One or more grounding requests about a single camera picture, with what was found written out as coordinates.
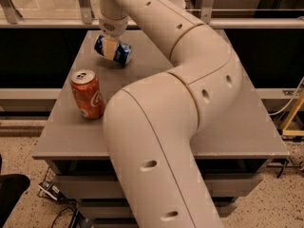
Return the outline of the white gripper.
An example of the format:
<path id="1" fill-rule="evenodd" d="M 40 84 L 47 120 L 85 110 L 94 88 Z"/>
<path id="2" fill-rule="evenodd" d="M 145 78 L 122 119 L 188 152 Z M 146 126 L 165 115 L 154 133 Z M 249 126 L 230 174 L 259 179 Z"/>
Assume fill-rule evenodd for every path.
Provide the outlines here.
<path id="1" fill-rule="evenodd" d="M 118 39 L 124 34 L 127 28 L 128 17 L 125 16 L 121 19 L 110 19 L 104 16 L 102 13 L 99 14 L 99 28 L 106 37 L 103 39 L 104 45 L 104 57 L 107 60 L 113 60 L 117 47 Z"/>

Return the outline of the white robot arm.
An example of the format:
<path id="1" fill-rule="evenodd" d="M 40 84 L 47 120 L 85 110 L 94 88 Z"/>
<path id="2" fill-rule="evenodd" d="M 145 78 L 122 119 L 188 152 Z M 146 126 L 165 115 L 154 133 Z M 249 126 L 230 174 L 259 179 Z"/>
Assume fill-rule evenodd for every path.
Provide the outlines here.
<path id="1" fill-rule="evenodd" d="M 124 11 L 172 64 L 122 88 L 105 108 L 105 144 L 139 227 L 224 228 L 190 140 L 238 95 L 237 54 L 169 0 L 102 0 L 101 8 Z"/>

